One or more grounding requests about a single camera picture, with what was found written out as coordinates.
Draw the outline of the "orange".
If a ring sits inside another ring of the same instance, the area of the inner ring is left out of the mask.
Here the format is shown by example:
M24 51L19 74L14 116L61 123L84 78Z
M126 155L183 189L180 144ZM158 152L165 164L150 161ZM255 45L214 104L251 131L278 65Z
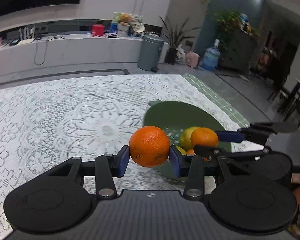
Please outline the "orange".
M218 135L215 131L200 127L191 134L192 146L203 145L209 147L217 147L219 143Z
M132 160L142 167L152 168L167 161L170 140L166 133L156 126L138 129L129 140Z
M194 150L193 149L190 149L190 150L188 150L187 152L187 155L189 155L189 156L191 156L191 155L195 155L195 153L194 153Z

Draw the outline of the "green colander bowl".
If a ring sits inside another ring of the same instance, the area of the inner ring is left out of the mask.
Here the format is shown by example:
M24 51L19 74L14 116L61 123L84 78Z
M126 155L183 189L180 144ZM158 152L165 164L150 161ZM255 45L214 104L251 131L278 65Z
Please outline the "green colander bowl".
M171 145L180 145L180 136L190 127L226 130L212 115L199 107L180 101L151 101L143 116L143 126L156 126L169 137Z

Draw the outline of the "green grid table mat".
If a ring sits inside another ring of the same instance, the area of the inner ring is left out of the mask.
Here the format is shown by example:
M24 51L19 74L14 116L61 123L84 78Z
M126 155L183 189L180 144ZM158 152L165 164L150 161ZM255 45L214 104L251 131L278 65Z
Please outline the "green grid table mat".
M228 103L223 97L217 94L213 89L203 83L202 80L195 77L192 74L186 73L182 75L191 85L197 88L197 90L205 95L211 102L217 105L227 116L239 127L248 127L250 123L240 114L230 103Z

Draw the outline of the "yellow-green apple upper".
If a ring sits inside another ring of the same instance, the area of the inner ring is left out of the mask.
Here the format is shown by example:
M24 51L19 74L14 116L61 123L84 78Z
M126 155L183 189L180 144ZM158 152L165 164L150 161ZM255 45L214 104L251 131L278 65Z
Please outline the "yellow-green apple upper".
M193 148L191 144L191 134L198 129L199 127L193 126L185 129L179 137L179 145L185 151L188 151Z

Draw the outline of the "blue water jug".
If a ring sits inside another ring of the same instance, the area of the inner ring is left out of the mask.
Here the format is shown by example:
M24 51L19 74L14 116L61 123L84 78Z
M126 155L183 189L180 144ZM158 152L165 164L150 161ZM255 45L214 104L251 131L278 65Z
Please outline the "blue water jug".
M219 46L219 40L215 39L215 42L212 47L207 48L201 66L205 70L213 71L218 64L218 60L220 57L220 51L218 49Z

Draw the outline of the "white lace tablecloth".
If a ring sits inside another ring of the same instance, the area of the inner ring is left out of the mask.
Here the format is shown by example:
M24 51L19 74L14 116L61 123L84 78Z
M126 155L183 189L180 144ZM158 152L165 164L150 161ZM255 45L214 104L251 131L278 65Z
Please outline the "white lace tablecloth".
M3 202L16 187L71 157L117 153L142 126L149 102L181 101L240 128L182 75L114 75L0 90L0 239L11 227Z

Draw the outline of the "white plastic bag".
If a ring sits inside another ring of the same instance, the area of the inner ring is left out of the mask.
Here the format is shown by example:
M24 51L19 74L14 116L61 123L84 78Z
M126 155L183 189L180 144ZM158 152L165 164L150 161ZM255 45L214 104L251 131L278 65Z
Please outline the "white plastic bag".
M185 64L185 62L186 62L186 54L185 54L184 49L182 48L182 44L179 44L179 46L177 47L175 62L177 64Z

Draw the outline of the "dark cabinet with plants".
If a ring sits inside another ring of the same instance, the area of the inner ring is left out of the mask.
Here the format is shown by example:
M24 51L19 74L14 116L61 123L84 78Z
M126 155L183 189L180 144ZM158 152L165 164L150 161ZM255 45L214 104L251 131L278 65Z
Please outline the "dark cabinet with plants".
M222 10L215 14L216 38L220 41L217 67L239 74L249 73L250 62L257 47L258 31L246 14L237 10Z

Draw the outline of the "potted long-leaf plant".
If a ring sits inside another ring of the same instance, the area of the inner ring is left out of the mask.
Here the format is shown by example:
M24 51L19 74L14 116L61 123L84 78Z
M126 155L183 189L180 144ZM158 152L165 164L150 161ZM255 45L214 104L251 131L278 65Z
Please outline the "potted long-leaf plant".
M182 41L188 38L194 38L194 36L189 36L189 33L198 30L201 27L193 27L186 29L186 25L189 21L189 18L187 18L181 24L181 26L175 25L175 27L172 27L172 24L168 18L164 20L162 17L160 17L160 19L167 30L168 35L166 35L166 37L170 46L165 57L165 63L174 65L178 46L181 44Z

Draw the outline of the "grey pedal trash bin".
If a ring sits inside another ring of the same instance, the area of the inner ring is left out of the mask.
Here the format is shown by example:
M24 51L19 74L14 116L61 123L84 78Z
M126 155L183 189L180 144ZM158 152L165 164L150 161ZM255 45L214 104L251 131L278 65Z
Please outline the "grey pedal trash bin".
M143 37L137 66L141 70L157 72L164 40L155 34Z

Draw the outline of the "red box on console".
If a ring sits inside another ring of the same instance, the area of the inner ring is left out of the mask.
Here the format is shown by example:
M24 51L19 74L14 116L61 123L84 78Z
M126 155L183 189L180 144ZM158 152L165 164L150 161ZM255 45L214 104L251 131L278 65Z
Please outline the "red box on console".
M94 24L91 26L91 36L92 37L99 37L104 35L104 25L101 24Z

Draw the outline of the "long white tv console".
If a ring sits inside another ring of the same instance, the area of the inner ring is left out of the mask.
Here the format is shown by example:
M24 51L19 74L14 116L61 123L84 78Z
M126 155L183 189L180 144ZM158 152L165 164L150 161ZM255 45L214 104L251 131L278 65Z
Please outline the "long white tv console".
M142 39L49 36L29 44L0 47L0 76L55 66L93 63L136 63Z

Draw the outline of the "teddy bear toy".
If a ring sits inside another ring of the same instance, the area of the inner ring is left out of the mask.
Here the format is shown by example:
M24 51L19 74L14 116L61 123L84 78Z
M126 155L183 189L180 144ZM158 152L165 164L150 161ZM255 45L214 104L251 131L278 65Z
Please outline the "teddy bear toy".
M118 24L121 24L121 25L130 25L132 22L134 22L134 18L130 14L121 14L119 16Z

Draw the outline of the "white wifi router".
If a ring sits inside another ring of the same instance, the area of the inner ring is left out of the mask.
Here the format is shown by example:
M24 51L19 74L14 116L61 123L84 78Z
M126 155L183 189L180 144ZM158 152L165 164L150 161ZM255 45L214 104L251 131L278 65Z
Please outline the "white wifi router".
M36 26L32 28L24 27L19 29L19 41L18 44L29 44L34 41Z

